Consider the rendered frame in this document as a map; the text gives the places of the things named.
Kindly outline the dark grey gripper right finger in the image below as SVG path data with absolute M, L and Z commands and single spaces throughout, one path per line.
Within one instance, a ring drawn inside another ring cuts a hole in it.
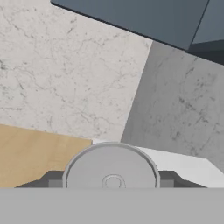
M 193 187 L 204 188 L 203 185 L 181 178 L 175 171 L 160 171 L 160 186 L 163 188 Z

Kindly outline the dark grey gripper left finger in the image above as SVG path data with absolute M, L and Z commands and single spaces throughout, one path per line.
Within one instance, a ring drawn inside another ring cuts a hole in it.
M 40 179 L 33 180 L 31 182 L 22 184 L 21 187 L 62 187 L 63 171 L 48 171 Z

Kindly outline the white flat digital scale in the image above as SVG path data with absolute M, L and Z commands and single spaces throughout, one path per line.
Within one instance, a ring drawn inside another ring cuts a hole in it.
M 209 160 L 162 150 L 140 147 L 155 163 L 160 171 L 175 171 L 182 179 L 211 187 L 224 188 L 224 173 Z

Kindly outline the blue-grey cabinet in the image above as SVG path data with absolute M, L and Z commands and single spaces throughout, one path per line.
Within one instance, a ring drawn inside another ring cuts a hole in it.
M 209 0 L 187 52 L 224 66 L 224 0 Z

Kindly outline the blue-grey cabinet door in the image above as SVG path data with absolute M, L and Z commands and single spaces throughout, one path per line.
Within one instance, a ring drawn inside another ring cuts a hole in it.
M 148 39 L 189 48 L 209 0 L 50 0 L 51 4 Z

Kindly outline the tan wooden board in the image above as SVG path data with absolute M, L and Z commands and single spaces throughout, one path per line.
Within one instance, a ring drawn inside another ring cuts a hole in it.
M 91 139 L 0 124 L 0 188 L 64 171 L 70 159 L 91 144 Z

